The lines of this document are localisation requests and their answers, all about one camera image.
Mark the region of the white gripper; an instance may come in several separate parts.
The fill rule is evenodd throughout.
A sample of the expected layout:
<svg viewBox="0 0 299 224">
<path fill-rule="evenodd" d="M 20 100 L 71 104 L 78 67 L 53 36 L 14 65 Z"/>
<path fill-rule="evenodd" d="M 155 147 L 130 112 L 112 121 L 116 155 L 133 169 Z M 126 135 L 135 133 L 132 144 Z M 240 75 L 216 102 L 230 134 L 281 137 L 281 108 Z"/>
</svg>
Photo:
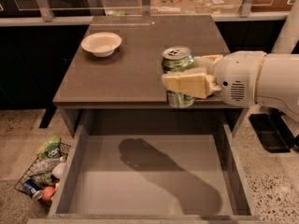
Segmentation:
<svg viewBox="0 0 299 224">
<path fill-rule="evenodd" d="M 237 51 L 224 58 L 221 54 L 195 56 L 196 68 L 163 74 L 162 82 L 168 91 L 201 99 L 219 91 L 224 103 L 251 107 L 265 56 L 263 51 Z"/>
</svg>

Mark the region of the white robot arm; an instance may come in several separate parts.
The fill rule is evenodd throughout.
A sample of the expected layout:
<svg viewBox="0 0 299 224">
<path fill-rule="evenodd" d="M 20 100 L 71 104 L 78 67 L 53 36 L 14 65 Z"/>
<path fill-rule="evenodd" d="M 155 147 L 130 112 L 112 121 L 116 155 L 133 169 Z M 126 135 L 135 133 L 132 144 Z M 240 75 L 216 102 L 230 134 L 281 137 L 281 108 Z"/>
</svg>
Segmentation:
<svg viewBox="0 0 299 224">
<path fill-rule="evenodd" d="M 276 108 L 299 120 L 299 6 L 293 5 L 278 39 L 267 54 L 237 51 L 195 59 L 195 67 L 162 75 L 164 87 L 205 99 L 215 93 L 228 105 Z"/>
</svg>

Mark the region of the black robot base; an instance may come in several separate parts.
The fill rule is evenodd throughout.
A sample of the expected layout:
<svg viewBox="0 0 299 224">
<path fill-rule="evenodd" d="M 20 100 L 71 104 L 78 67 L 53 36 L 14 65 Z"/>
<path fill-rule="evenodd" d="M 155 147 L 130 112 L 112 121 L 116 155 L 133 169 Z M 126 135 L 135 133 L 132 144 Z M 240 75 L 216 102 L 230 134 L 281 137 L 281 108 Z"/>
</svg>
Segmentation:
<svg viewBox="0 0 299 224">
<path fill-rule="evenodd" d="M 299 135 L 294 136 L 282 118 L 283 112 L 272 109 L 268 114 L 251 114 L 249 121 L 263 148 L 270 153 L 299 150 Z"/>
</svg>

